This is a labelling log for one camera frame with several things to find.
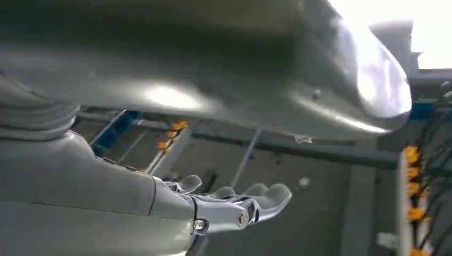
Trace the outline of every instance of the bolt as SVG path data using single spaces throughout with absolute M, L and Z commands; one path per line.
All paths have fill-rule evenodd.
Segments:
M 313 100 L 318 100 L 321 96 L 322 92 L 319 89 L 316 89 L 314 91 L 314 94 L 312 95 Z
M 203 230 L 206 227 L 206 224 L 202 220 L 195 220 L 195 222 L 193 223 L 193 227 L 196 230 Z
M 248 213 L 247 212 L 242 213 L 239 216 L 239 222 L 238 222 L 239 227 L 240 228 L 244 228 L 244 227 L 248 226 L 248 222 L 249 222 L 249 215 L 248 215 Z

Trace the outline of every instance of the orange connector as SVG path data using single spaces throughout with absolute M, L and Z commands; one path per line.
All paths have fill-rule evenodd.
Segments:
M 412 179 L 419 176 L 419 168 L 418 167 L 410 167 L 408 168 L 407 177 L 408 179 Z
M 414 207 L 408 210 L 407 219 L 410 221 L 430 221 L 430 217 L 426 215 L 423 209 Z
M 157 144 L 157 148 L 159 148 L 163 152 L 167 152 L 168 151 L 168 147 L 169 147 L 168 142 L 159 142 Z
M 421 187 L 421 184 L 416 182 L 409 182 L 407 186 L 407 195 L 409 197 L 413 196 L 414 194 L 419 192 L 419 189 Z
M 186 121 L 182 121 L 182 122 L 178 122 L 177 124 L 173 124 L 172 129 L 173 131 L 180 131 L 183 130 L 185 127 L 187 127 L 188 122 Z
M 410 256 L 430 256 L 430 253 L 413 248 L 410 250 Z
M 167 132 L 166 136 L 170 139 L 170 140 L 175 140 L 177 137 L 177 132 L 176 131 L 171 131 L 171 132 Z
M 412 197 L 415 194 L 419 193 L 419 190 L 421 189 L 421 184 L 417 182 L 409 182 L 407 186 L 407 195 L 408 197 Z M 419 197 L 424 197 L 427 195 L 427 189 L 424 189 L 422 193 L 419 195 Z
M 419 158 L 418 148 L 415 146 L 408 146 L 405 148 L 405 156 L 409 164 L 415 163 Z

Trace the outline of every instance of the robotic arm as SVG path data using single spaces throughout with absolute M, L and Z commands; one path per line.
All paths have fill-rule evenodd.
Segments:
M 73 132 L 46 141 L 0 140 L 0 244 L 6 255 L 171 255 L 197 235 L 242 230 L 288 203 L 282 185 L 191 194 L 179 183 L 95 157 Z
M 401 127 L 406 75 L 328 1 L 15 0 L 0 7 L 4 255 L 158 255 L 277 215 L 284 185 L 193 195 L 94 156 L 79 105 L 319 139 Z

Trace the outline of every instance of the black cable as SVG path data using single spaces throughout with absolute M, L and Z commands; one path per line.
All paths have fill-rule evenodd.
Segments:
M 439 213 L 442 209 L 443 206 L 443 202 L 439 202 L 438 206 L 436 207 L 435 212 L 432 215 L 432 221 L 430 222 L 430 226 L 429 226 L 429 231 L 427 232 L 427 234 L 424 236 L 424 238 L 421 241 L 421 244 L 419 245 L 418 249 L 422 250 L 424 248 L 424 246 L 427 244 L 428 240 L 430 239 L 430 237 L 432 236 L 433 233 L 433 228 L 435 226 L 436 223 L 436 219 L 439 216 Z

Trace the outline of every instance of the curved metal panel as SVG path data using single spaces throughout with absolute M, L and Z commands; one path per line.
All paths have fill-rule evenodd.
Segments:
M 0 8 L 0 68 L 48 97 L 324 139 L 391 132 L 411 108 L 394 57 L 325 1 L 17 0 Z

